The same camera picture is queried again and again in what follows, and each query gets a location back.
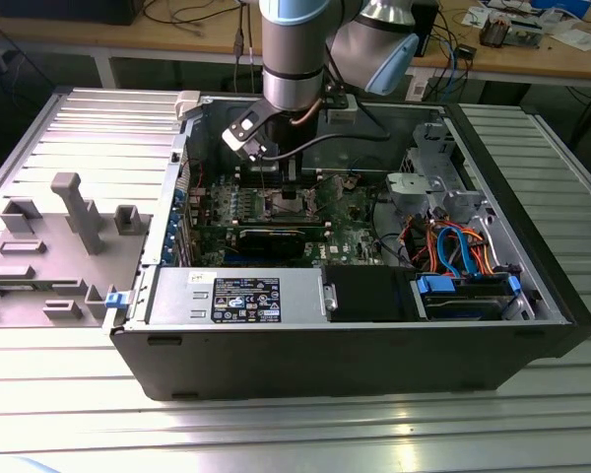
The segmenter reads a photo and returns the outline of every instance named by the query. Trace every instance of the blue cable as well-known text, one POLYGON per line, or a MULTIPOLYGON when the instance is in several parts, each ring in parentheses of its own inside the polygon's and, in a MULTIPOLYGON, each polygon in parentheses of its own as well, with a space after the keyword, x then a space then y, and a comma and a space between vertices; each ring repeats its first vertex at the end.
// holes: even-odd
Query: blue cable
POLYGON ((446 88, 444 89, 444 95, 442 96, 442 101, 444 101, 446 97, 449 95, 449 92, 451 90, 451 84, 453 84, 453 76, 455 76, 457 61, 455 60, 455 54, 453 53, 453 47, 451 47, 451 43, 445 39, 441 39, 440 41, 446 44, 446 47, 449 50, 449 60, 451 61, 451 75, 449 76, 449 80, 446 83, 446 88))
POLYGON ((477 274, 479 271, 475 265, 475 261, 473 261, 473 258, 471 258, 468 242, 466 241, 462 231, 454 227, 446 227, 442 229, 440 235, 437 236, 437 257, 439 258, 440 262, 446 269, 451 271, 456 278, 460 277, 460 272, 451 266, 444 256, 444 237, 449 232, 455 232, 460 240, 460 252, 462 253, 462 260, 464 261, 464 267, 466 268, 466 271, 469 274, 477 274))

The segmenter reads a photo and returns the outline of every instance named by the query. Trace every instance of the blue latch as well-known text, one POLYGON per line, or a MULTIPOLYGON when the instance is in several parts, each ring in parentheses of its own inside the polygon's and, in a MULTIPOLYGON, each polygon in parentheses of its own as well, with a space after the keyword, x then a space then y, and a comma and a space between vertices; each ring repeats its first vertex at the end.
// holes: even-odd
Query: blue latch
POLYGON ((454 293, 455 285, 448 276, 423 276, 417 282, 418 290, 425 293, 454 293))
POLYGON ((105 298, 105 307, 107 308, 127 308, 131 303, 131 291, 119 293, 107 293, 105 298))
POLYGON ((514 294, 519 294, 521 292, 521 283, 516 276, 508 277, 508 283, 510 283, 510 288, 512 288, 514 294))

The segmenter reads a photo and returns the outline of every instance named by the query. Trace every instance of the power supply label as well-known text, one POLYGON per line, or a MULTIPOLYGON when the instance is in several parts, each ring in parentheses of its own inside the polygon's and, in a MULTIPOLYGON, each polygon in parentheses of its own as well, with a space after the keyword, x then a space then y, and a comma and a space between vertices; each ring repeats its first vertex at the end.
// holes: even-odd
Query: power supply label
POLYGON ((280 312, 278 278, 215 279, 213 322, 280 322, 280 312))

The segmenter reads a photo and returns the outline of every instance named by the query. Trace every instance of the black cable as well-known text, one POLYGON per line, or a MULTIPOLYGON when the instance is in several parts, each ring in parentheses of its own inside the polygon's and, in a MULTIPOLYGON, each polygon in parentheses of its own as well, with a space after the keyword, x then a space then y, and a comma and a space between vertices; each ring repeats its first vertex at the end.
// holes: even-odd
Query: black cable
POLYGON ((2 37, 4 37, 7 41, 9 41, 9 43, 20 53, 24 56, 24 58, 29 62, 29 64, 32 65, 32 67, 34 68, 34 70, 37 72, 37 74, 39 74, 44 81, 46 81, 48 83, 48 85, 50 86, 51 90, 54 90, 55 88, 55 83, 52 82, 50 79, 48 79, 48 76, 46 76, 43 71, 41 69, 39 69, 37 67, 37 65, 27 56, 27 54, 25 52, 22 51, 22 49, 6 34, 4 33, 4 31, 0 28, 0 35, 2 35, 2 37))
POLYGON ((571 89, 571 87, 565 87, 565 88, 567 89, 567 91, 573 97, 573 99, 575 101, 577 101, 578 103, 580 103, 580 104, 582 104, 584 106, 587 106, 587 102, 586 101, 582 101, 582 99, 573 92, 573 90, 571 89))
POLYGON ((337 63, 335 63, 335 59, 333 59, 333 56, 331 55, 331 50, 328 47, 328 44, 326 45, 326 54, 328 55, 328 61, 331 63, 333 72, 337 76, 337 80, 340 82, 341 87, 346 89, 346 81, 342 77, 342 73, 339 72, 339 67, 337 67, 337 63))
POLYGON ((344 23, 344 17, 346 16, 346 2, 345 0, 341 0, 340 2, 340 16, 339 16, 339 25, 337 26, 337 31, 339 30, 339 28, 342 27, 342 24, 344 23))
POLYGON ((335 77, 333 76, 333 73, 331 72, 331 70, 328 68, 328 66, 326 64, 324 64, 324 72, 326 73, 326 76, 329 79, 329 83, 332 82, 331 86, 341 87, 341 84, 338 82, 337 79, 335 79, 335 77))
POLYGON ((37 103, 36 101, 34 101, 33 99, 31 99, 30 97, 27 97, 23 94, 20 94, 18 92, 15 92, 15 90, 7 90, 6 86, 4 85, 4 83, 2 82, 2 78, 4 76, 6 76, 9 72, 0 72, 0 89, 2 90, 2 93, 5 96, 9 96, 11 97, 11 102, 13 103, 14 107, 17 108, 20 112, 28 115, 29 117, 34 118, 35 114, 41 110, 42 105, 40 105, 39 103, 37 103), (28 103, 30 103, 34 108, 35 108, 35 112, 33 114, 31 114, 29 111, 23 110, 18 104, 17 102, 14 100, 14 98, 23 100, 23 101, 27 101, 28 103))
POLYGON ((523 13, 525 15, 530 15, 530 12, 526 12, 525 10, 521 10, 521 7, 525 3, 525 0, 521 0, 518 7, 508 7, 503 0, 501 1, 501 5, 503 5, 503 11, 508 12, 512 11, 514 13, 523 13))
POLYGON ((355 158, 352 163, 350 163, 349 165, 347 165, 346 166, 346 170, 347 171, 352 171, 355 168, 355 166, 357 165, 357 163, 359 163, 359 162, 361 162, 363 160, 373 160, 373 161, 376 161, 376 162, 378 162, 384 168, 387 168, 387 166, 388 166, 378 156, 375 156, 375 155, 363 155, 363 156, 359 156, 359 157, 355 158))
MULTIPOLYGON (((438 28, 439 30, 443 30, 447 33, 448 39, 445 38, 444 36, 442 36, 441 34, 435 33, 435 34, 431 34, 431 36, 435 37, 435 38, 441 38, 445 41, 447 41, 449 43, 449 46, 451 47, 451 51, 455 51, 458 46, 459 46, 459 42, 457 40, 457 36, 451 31, 451 29, 449 28, 448 22, 446 21, 446 18, 444 17, 444 15, 442 15, 442 13, 438 10, 438 15, 440 16, 440 18, 442 19, 442 21, 444 22, 444 27, 441 27, 440 25, 433 25, 434 28, 438 28)), ((424 101, 428 100, 428 98, 431 96, 431 94, 433 93, 433 91, 435 91, 435 98, 437 99, 437 95, 439 94, 438 91, 438 87, 440 85, 440 82, 442 81, 442 79, 444 78, 444 74, 446 73, 446 71, 449 70, 449 68, 454 64, 455 62, 455 55, 453 55, 451 57, 450 53, 446 53, 443 52, 443 54, 447 57, 447 63, 446 63, 446 67, 444 69, 442 69, 442 73, 440 74, 440 77, 437 79, 437 82, 435 83, 435 86, 431 87, 429 85, 427 85, 429 87, 429 91, 427 92, 427 95, 424 98, 424 101)), ((446 84, 444 85, 444 89, 446 90, 447 87, 449 87, 449 85, 451 84, 451 81, 454 79, 453 74, 451 74, 451 76, 449 76, 448 80, 446 81, 446 84)))
POLYGON ((381 248, 385 249, 388 253, 392 254, 394 257, 396 257, 396 259, 400 261, 401 257, 398 254, 396 254, 396 251, 394 251, 392 248, 390 248, 387 244, 385 244, 382 241, 385 237, 389 237, 392 234, 386 234, 385 236, 379 237, 378 232, 376 231, 376 225, 374 224, 374 210, 376 209, 378 197, 379 195, 381 195, 382 191, 383 189, 379 189, 378 192, 375 192, 374 199, 372 200, 372 208, 370 209, 370 224, 372 225, 372 232, 374 233, 374 239, 379 242, 381 248))
POLYGON ((249 42, 249 78, 251 79, 252 94, 256 93, 254 85, 254 42, 252 39, 252 9, 247 5, 247 39, 249 42))
POLYGON ((585 119, 588 121, 587 111, 589 111, 589 108, 591 108, 591 101, 587 104, 584 110, 582 110, 582 113, 580 113, 580 116, 575 122, 573 131, 571 132, 571 138, 569 139, 569 147, 571 149, 577 146, 577 144, 580 142, 580 139, 582 139, 582 136, 584 136, 584 133, 586 132, 586 130, 583 129, 583 124, 585 122, 585 119))
POLYGON ((243 8, 244 4, 241 3, 238 7, 238 26, 234 35, 234 93, 238 94, 237 76, 238 76, 238 63, 240 62, 240 56, 243 55, 243 49, 245 48, 245 36, 243 35, 243 8))
POLYGON ((381 121, 378 118, 376 118, 376 116, 374 116, 370 110, 365 108, 362 105, 361 101, 359 99, 357 99, 357 97, 355 97, 355 101, 357 102, 357 106, 360 108, 360 110, 363 113, 365 113, 365 115, 367 115, 367 117, 370 120, 372 120, 374 122, 374 124, 376 126, 378 126, 383 131, 383 133, 384 133, 383 135, 366 135, 363 133, 329 133, 328 135, 322 135, 322 136, 318 136, 317 138, 313 138, 312 140, 308 141, 307 143, 304 143, 303 145, 298 146, 294 150, 283 153, 282 155, 263 157, 262 160, 263 161, 286 160, 293 155, 296 155, 298 153, 301 153, 304 150, 309 149, 313 145, 317 145, 318 143, 321 143, 322 141, 327 141, 332 138, 352 138, 355 140, 364 140, 364 141, 373 141, 373 142, 388 141, 392 137, 392 135, 390 134, 389 130, 385 127, 385 125, 383 123, 381 123, 381 121))
POLYGON ((195 5, 193 7, 183 7, 180 8, 178 10, 175 10, 174 12, 172 12, 172 14, 176 17, 178 13, 180 12, 185 12, 187 10, 199 10, 200 8, 206 8, 206 7, 210 7, 213 3, 215 3, 217 0, 208 0, 206 3, 204 3, 203 5, 195 5))
POLYGON ((585 98, 585 99, 588 99, 589 101, 591 100, 591 96, 588 96, 588 95, 586 95, 586 94, 585 94, 584 92, 582 92, 582 91, 578 91, 578 90, 577 90, 575 87, 570 87, 570 86, 567 86, 567 88, 568 88, 568 89, 570 89, 572 92, 574 92, 574 93, 578 94, 579 96, 581 96, 581 97, 583 97, 583 98, 585 98))
POLYGON ((573 131, 573 134, 571 135, 571 140, 569 140, 569 147, 572 150, 575 149, 578 146, 578 144, 580 143, 580 140, 582 140, 582 138, 584 138, 584 135, 586 135, 590 129, 591 129, 591 111, 582 120, 582 123, 580 123, 578 128, 576 128, 573 131))
POLYGON ((462 85, 462 92, 460 92, 460 95, 457 98, 457 101, 462 101, 462 96, 464 96, 464 91, 466 91, 466 86, 469 83, 469 72, 471 71, 471 69, 473 69, 473 59, 471 59, 471 64, 469 65, 468 61, 466 59, 464 59, 464 64, 466 64, 466 72, 464 73, 464 75, 466 76, 464 78, 464 84, 462 85))
MULTIPOLYGON (((178 22, 173 22, 171 20, 161 20, 159 18, 152 17, 149 14, 149 11, 148 11, 149 7, 151 7, 157 1, 158 0, 151 0, 148 4, 146 4, 145 7, 143 8, 142 14, 145 17, 147 17, 149 20, 151 20, 152 22, 160 23, 162 25, 184 25, 184 24, 188 24, 188 23, 197 23, 197 22, 201 22, 203 20, 208 20, 209 18, 216 17, 218 15, 222 15, 223 13, 228 13, 228 12, 233 12, 234 10, 238 10, 238 7, 231 7, 231 8, 226 8, 224 10, 220 10, 219 12, 211 13, 210 15, 205 15, 203 17, 198 17, 198 18, 192 18, 190 20, 180 20, 178 22)), ((174 12, 174 15, 176 15, 180 11, 183 11, 183 10, 186 10, 186 9, 190 9, 190 8, 191 7, 186 7, 186 8, 177 10, 176 12, 174 12)))

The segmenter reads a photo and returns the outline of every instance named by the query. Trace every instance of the floor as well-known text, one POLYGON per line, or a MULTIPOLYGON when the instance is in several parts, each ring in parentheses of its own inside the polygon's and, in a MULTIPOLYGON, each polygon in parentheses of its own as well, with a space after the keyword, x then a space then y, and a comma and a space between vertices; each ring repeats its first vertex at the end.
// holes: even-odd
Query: floor
MULTIPOLYGON (((99 87, 94 61, 85 56, 31 54, 31 59, 59 87, 99 87)), ((177 74, 172 63, 142 59, 115 59, 114 68, 124 89, 232 91, 232 68, 227 64, 182 63, 177 74)), ((250 91, 250 81, 239 80, 241 92, 250 91)), ((392 100, 401 100, 406 80, 392 100)), ((477 102, 484 83, 469 81, 463 97, 455 93, 448 101, 477 102)), ((9 58, 9 71, 0 77, 0 165, 17 144, 50 94, 50 89, 31 65, 17 54, 9 58)), ((583 93, 591 95, 591 90, 583 93)), ((522 104, 534 106, 557 134, 566 139, 583 109, 564 87, 533 86, 522 104)), ((576 154, 591 172, 591 130, 576 154)))

